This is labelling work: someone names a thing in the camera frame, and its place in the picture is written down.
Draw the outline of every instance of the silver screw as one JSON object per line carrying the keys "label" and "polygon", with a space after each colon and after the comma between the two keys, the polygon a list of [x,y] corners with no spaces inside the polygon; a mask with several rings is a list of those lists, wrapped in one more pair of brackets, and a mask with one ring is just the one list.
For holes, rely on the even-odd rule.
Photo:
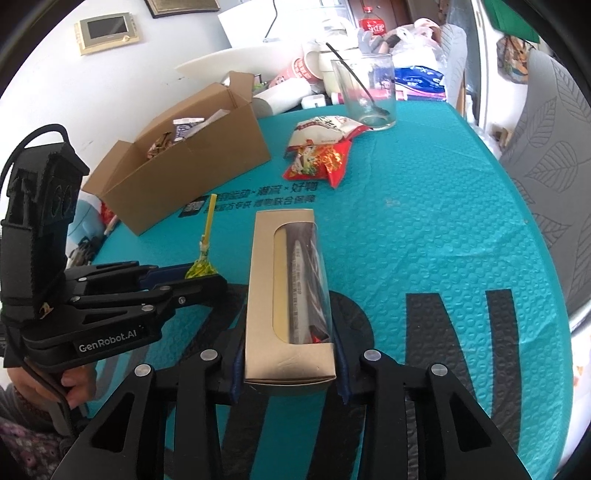
{"label": "silver screw", "polygon": [[152,371],[152,367],[148,364],[141,364],[135,367],[134,373],[136,377],[145,377]]}
{"label": "silver screw", "polygon": [[211,360],[215,360],[217,358],[217,352],[211,348],[204,350],[201,352],[201,360],[205,360],[206,362],[210,362]]}
{"label": "silver screw", "polygon": [[431,367],[431,372],[438,377],[445,377],[447,375],[447,367],[442,364],[435,364]]}
{"label": "silver screw", "polygon": [[379,353],[377,350],[366,350],[363,353],[363,356],[366,360],[370,362],[377,362],[380,358],[382,358],[382,354]]}

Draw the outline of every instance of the soda bottle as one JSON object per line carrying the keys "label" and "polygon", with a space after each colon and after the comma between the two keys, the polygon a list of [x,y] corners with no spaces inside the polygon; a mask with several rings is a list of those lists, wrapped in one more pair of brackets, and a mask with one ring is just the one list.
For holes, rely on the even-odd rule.
{"label": "soda bottle", "polygon": [[359,20],[359,26],[374,35],[384,35],[386,33],[384,20],[374,14],[374,9],[371,7],[364,7],[363,11],[365,16]]}

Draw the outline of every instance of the spoon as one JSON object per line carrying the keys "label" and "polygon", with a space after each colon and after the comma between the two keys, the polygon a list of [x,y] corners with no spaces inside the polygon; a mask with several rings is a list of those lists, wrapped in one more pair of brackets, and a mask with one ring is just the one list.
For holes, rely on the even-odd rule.
{"label": "spoon", "polygon": [[330,49],[330,51],[332,53],[334,53],[336,55],[336,57],[344,65],[344,67],[349,71],[349,73],[353,76],[353,78],[355,80],[357,80],[357,83],[361,85],[361,88],[365,91],[365,93],[367,93],[369,99],[371,100],[371,102],[374,106],[374,110],[377,113],[379,113],[380,115],[390,116],[390,112],[388,112],[386,109],[378,106],[377,103],[375,103],[374,97],[372,97],[371,93],[369,93],[369,90],[365,87],[363,82],[361,80],[359,80],[359,77],[357,77],[357,75],[355,75],[355,72],[353,71],[353,69],[351,67],[349,67],[349,65],[347,65],[347,62],[345,62],[344,58],[339,55],[339,52],[337,52],[330,43],[327,43],[326,46]]}

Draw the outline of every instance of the patterned bag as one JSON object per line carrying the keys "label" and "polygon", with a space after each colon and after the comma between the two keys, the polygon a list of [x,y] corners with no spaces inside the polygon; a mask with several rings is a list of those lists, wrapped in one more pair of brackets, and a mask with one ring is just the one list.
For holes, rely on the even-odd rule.
{"label": "patterned bag", "polygon": [[511,35],[500,39],[496,44],[499,72],[514,83],[527,83],[527,56],[532,48],[531,43]]}

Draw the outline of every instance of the textured mat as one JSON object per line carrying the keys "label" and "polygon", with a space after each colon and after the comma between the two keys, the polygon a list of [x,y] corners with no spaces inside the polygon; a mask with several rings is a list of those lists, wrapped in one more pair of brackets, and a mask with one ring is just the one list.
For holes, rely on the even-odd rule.
{"label": "textured mat", "polygon": [[[329,286],[367,315],[377,348],[414,365],[448,363],[533,478],[551,478],[571,409],[570,336],[550,256],[515,187],[455,111],[434,102],[401,102],[395,128],[356,138],[337,190],[284,181],[282,154],[295,124],[321,113],[345,111],[326,107],[261,121],[273,159],[216,190],[212,263],[231,283],[246,284],[256,211],[313,208]],[[193,261],[204,221],[203,211],[176,213],[140,237],[120,226],[97,262]],[[236,295],[224,315],[237,313]],[[190,345],[207,345],[212,333],[200,327],[210,314],[204,307],[180,310],[162,341],[101,362],[101,398],[92,409],[137,363],[169,367]],[[355,478],[354,425],[334,438],[342,457],[322,461],[331,421],[362,417],[340,408],[332,391],[293,398],[249,391],[239,407],[219,414],[232,478],[320,478],[318,465],[326,462],[342,467],[340,478]],[[169,449],[172,438],[170,428]],[[233,459],[241,445],[247,453]],[[414,476],[415,466],[409,472]]]}

